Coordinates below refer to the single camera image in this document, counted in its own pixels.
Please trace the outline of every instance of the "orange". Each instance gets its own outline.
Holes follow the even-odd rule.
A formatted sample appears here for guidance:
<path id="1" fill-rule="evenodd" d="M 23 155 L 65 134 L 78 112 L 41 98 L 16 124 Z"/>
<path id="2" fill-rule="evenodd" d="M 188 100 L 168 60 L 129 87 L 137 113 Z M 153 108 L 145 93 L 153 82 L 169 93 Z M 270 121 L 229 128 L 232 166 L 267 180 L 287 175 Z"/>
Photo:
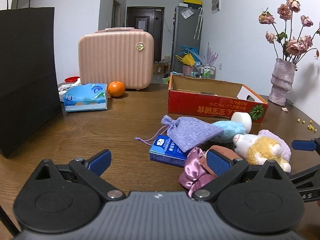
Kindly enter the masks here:
<path id="1" fill-rule="evenodd" d="M 114 81 L 108 85 L 108 94 L 113 98 L 123 96 L 125 92 L 125 85 L 121 81 Z"/>

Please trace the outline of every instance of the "pink suitcase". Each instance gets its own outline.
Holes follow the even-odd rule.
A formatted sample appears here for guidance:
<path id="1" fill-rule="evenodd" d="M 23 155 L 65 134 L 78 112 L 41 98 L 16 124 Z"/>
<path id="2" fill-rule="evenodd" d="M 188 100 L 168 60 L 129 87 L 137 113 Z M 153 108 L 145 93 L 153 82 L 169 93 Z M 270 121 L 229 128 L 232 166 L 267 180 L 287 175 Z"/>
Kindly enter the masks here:
<path id="1" fill-rule="evenodd" d="M 82 84 L 121 81 L 129 89 L 146 88 L 153 74 L 154 40 L 134 28 L 110 28 L 79 41 Z"/>

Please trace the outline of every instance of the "brown door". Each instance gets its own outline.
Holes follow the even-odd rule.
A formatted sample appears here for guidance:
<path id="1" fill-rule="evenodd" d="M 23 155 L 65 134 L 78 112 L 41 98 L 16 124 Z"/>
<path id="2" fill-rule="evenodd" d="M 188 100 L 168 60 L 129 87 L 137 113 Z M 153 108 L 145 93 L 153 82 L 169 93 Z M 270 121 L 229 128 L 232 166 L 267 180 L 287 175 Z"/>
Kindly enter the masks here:
<path id="1" fill-rule="evenodd" d="M 128 7 L 127 27 L 144 30 L 155 40 L 154 61 L 161 61 L 163 22 L 163 7 Z"/>

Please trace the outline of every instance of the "vase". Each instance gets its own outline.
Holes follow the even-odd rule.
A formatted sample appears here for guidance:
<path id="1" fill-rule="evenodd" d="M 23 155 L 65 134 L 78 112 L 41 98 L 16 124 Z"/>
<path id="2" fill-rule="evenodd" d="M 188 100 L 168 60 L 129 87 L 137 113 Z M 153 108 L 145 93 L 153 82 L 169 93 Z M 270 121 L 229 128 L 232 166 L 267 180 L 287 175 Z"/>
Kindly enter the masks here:
<path id="1" fill-rule="evenodd" d="M 284 106 L 288 91 L 292 90 L 296 65 L 280 58 L 276 59 L 275 69 L 271 78 L 271 93 L 269 101 L 279 106 Z"/>

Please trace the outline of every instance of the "brown tabletop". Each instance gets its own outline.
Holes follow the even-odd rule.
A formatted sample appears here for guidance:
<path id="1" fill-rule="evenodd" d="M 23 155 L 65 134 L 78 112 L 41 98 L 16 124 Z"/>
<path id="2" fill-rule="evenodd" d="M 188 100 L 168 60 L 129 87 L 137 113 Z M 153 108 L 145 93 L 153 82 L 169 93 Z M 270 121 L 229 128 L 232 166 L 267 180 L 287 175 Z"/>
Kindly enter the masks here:
<path id="1" fill-rule="evenodd" d="M 101 176 L 115 187 L 130 190 L 183 190 L 178 182 L 182 168 L 149 160 L 149 146 L 134 140 L 149 139 L 161 127 L 167 114 L 167 85 L 151 84 L 142 91 L 129 91 L 125 98 L 109 99 L 107 111 L 60 113 L 38 129 L 8 159 L 0 156 L 0 205 L 14 219 L 12 205 L 19 190 L 42 159 L 50 158 L 56 164 L 66 164 L 76 157 L 88 159 L 108 148 L 112 164 Z M 254 123 L 251 133 L 268 129 L 290 146 L 295 139 L 318 137 L 307 130 L 310 120 L 295 107 L 283 112 L 280 106 L 269 103 L 261 124 Z M 179 115 L 169 114 L 176 119 Z M 218 119 L 200 117 L 214 122 Z M 313 122 L 320 131 L 320 126 Z M 316 152 L 292 150 L 290 164 L 297 173 L 320 163 Z M 316 203 L 305 204 L 305 214 L 298 233 L 306 239 L 320 239 L 320 208 Z M 11 235 L 0 223 L 0 239 Z"/>

